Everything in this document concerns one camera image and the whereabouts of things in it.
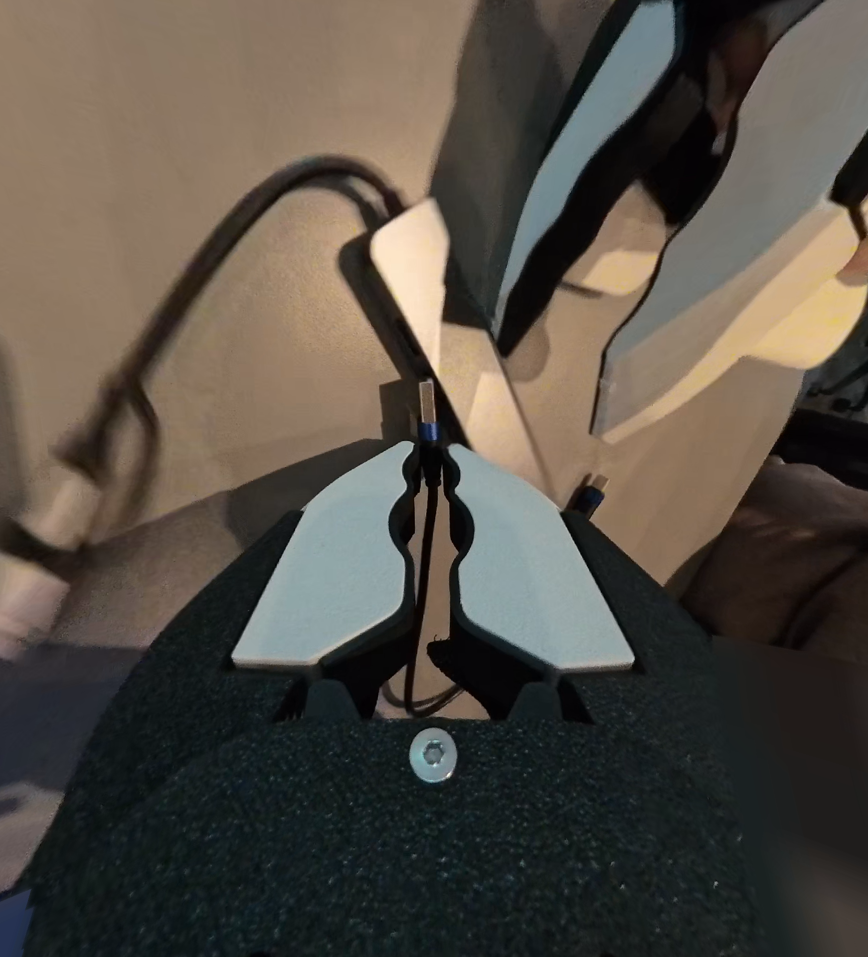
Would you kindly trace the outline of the silver usb hub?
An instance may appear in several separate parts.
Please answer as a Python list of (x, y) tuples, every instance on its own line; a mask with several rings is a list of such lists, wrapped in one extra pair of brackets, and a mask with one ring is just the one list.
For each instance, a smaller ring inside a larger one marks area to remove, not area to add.
[(512, 379), (477, 306), (456, 276), (438, 202), (427, 197), (351, 243), (368, 308), (417, 378), (435, 382), (448, 435), (564, 507)]

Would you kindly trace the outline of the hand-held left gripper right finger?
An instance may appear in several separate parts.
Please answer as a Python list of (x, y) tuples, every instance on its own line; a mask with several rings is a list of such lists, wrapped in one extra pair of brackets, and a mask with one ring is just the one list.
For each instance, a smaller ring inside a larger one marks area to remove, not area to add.
[(444, 451), (443, 481), (451, 610), (465, 632), (549, 674), (632, 668), (634, 652), (551, 499), (462, 445)]

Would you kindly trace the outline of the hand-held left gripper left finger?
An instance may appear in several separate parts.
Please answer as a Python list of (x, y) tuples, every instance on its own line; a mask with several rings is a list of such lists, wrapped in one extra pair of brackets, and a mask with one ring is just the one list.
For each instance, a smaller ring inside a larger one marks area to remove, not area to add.
[(401, 441), (303, 509), (236, 646), (238, 668), (314, 671), (407, 633), (420, 448)]

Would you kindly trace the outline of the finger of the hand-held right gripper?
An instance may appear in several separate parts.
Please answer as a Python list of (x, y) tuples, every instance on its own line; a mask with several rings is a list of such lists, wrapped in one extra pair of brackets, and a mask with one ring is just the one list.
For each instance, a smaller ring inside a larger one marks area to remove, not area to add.
[(614, 2), (559, 107), (513, 233), (495, 304), (509, 356), (631, 185), (703, 111), (701, 2)]
[(823, 362), (828, 333), (792, 346), (777, 329), (867, 237), (868, 1), (821, 2), (766, 54), (718, 180), (609, 341), (592, 435), (631, 437), (744, 358)]

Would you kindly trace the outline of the white cylindrical adapter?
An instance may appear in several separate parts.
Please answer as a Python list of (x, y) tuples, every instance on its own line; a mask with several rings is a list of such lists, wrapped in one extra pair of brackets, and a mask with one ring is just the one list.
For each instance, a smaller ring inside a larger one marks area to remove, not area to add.
[(53, 460), (21, 510), (0, 522), (0, 659), (19, 659), (53, 627), (102, 498), (84, 468)]

